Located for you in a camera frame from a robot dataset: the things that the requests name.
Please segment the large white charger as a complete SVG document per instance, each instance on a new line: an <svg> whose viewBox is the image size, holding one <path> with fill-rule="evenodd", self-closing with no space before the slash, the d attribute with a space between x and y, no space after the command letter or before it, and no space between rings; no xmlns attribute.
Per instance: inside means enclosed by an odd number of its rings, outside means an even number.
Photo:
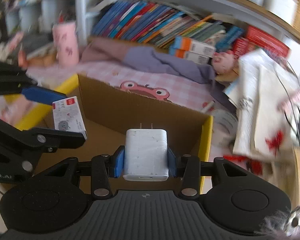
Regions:
<svg viewBox="0 0 300 240"><path fill-rule="evenodd" d="M166 181L168 141L164 129L129 129L126 132L123 178L127 181Z"/></svg>

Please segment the orange white box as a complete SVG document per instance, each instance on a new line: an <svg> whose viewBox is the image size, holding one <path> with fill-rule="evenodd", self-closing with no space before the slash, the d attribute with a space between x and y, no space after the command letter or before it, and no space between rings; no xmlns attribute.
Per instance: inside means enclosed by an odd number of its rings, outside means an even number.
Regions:
<svg viewBox="0 0 300 240"><path fill-rule="evenodd" d="M213 57L215 53L214 46L182 36L177 36L175 38L173 48L188 51L191 53L196 53L207 57Z"/></svg>
<svg viewBox="0 0 300 240"><path fill-rule="evenodd" d="M169 55L173 55L181 59L192 61L196 64L208 64L210 61L210 58L208 56L196 54L185 50L175 49L172 47L169 48Z"/></svg>

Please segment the pink checkered tablecloth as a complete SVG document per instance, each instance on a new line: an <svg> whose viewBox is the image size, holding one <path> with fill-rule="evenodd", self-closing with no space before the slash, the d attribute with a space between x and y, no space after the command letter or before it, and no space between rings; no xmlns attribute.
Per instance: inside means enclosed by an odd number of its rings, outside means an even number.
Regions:
<svg viewBox="0 0 300 240"><path fill-rule="evenodd" d="M140 72L110 61L82 63L69 69L57 65L30 67L26 73L38 81L39 85L60 90L70 96L81 96L78 81L78 76L81 75L115 88L120 88L125 81L150 89L162 88L168 91L168 100L171 103L198 112L213 101L207 84L199 84L170 74ZM20 129L54 126L51 107L27 101L22 95L0 96L0 118ZM68 157L78 157L79 160L85 161L98 154L113 154L118 146L125 143L124 132L112 132L104 125L94 124L88 119L84 119L84 123L88 139L82 147L44 153L40 158L39 166L44 168Z"/></svg>

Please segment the lower orange white box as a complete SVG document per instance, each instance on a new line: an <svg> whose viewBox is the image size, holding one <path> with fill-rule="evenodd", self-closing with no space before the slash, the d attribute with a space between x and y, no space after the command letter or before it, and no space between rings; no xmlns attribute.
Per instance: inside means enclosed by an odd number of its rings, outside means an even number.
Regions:
<svg viewBox="0 0 300 240"><path fill-rule="evenodd" d="M210 58L208 56L196 54L185 50L175 49L172 47L169 48L169 55L173 55L181 59L192 61L196 64L208 64L210 61Z"/></svg>

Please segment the upper orange white box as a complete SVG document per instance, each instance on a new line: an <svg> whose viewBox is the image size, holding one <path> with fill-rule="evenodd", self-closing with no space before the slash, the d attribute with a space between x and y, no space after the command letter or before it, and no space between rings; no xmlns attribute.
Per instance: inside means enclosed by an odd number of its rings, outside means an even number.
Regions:
<svg viewBox="0 0 300 240"><path fill-rule="evenodd" d="M213 57L215 53L214 46L182 36L177 36L175 38L173 48L188 51L191 53L196 53L207 57Z"/></svg>

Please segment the pink pig plush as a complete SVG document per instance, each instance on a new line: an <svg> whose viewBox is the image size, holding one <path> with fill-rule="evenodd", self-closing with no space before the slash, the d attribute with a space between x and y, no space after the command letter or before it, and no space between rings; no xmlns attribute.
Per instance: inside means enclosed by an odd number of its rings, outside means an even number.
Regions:
<svg viewBox="0 0 300 240"><path fill-rule="evenodd" d="M234 68L234 52L227 50L215 52L212 58L212 67L217 74L227 74Z"/></svg>

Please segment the yellow cardboard box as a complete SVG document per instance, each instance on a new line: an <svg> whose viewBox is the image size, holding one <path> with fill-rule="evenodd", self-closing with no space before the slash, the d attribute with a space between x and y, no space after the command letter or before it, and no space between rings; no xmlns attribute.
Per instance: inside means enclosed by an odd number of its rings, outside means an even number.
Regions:
<svg viewBox="0 0 300 240"><path fill-rule="evenodd" d="M77 96L88 139L78 149L44 153L35 173L68 158L89 161L100 154L113 154L125 144L131 128L160 128L167 131L168 146L178 154L191 154L207 161L211 148L213 118L210 115L135 93L82 75L73 75L55 88Z"/></svg>

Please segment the stack of papers and bags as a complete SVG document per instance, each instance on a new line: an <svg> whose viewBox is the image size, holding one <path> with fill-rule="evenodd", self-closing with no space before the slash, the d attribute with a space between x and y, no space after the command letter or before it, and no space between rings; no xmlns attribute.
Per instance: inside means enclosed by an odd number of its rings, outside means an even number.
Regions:
<svg viewBox="0 0 300 240"><path fill-rule="evenodd" d="M239 58L227 89L237 109L233 153L300 205L300 79L282 57L257 49Z"/></svg>

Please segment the pink purple cloth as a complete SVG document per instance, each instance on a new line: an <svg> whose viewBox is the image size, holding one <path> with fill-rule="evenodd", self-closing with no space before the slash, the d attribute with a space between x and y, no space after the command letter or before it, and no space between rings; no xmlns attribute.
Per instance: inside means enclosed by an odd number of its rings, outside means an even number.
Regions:
<svg viewBox="0 0 300 240"><path fill-rule="evenodd" d="M79 51L81 62L116 61L126 67L146 73L181 76L200 84L209 84L210 93L223 107L235 113L235 106L215 82L215 70L210 64L196 64L187 59L158 52L152 46L140 46L105 37L95 37Z"/></svg>

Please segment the staples box with cat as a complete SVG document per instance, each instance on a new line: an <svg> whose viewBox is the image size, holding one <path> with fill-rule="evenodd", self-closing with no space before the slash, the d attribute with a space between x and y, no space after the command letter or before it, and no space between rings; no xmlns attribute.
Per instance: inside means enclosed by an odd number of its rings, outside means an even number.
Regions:
<svg viewBox="0 0 300 240"><path fill-rule="evenodd" d="M52 115L56 130L82 133L87 140L87 131L77 96L53 102Z"/></svg>

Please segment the pink cylinder container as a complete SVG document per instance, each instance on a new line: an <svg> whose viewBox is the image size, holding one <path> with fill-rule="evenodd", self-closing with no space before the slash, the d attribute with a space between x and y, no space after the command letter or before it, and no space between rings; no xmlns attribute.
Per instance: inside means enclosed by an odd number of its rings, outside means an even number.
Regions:
<svg viewBox="0 0 300 240"><path fill-rule="evenodd" d="M76 22L63 22L52 27L53 43L57 50L57 61L62 67L72 67L79 62Z"/></svg>

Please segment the row of books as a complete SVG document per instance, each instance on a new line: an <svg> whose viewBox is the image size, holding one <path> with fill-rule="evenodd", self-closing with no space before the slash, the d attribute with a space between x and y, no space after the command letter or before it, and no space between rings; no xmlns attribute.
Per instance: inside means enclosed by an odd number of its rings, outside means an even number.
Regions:
<svg viewBox="0 0 300 240"><path fill-rule="evenodd" d="M244 29L220 21L215 15L201 18L182 7L145 0L117 0L95 7L100 19L91 30L93 36L112 38L168 49L177 36L219 44L227 33L228 46L241 37Z"/></svg>

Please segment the wooden chess board box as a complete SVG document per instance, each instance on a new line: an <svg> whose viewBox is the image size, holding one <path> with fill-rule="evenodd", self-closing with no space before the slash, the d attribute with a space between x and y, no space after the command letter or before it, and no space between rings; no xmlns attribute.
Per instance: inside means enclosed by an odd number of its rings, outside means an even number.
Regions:
<svg viewBox="0 0 300 240"><path fill-rule="evenodd" d="M57 61L57 51L53 43L48 43L29 53L26 59L29 66L48 67Z"/></svg>

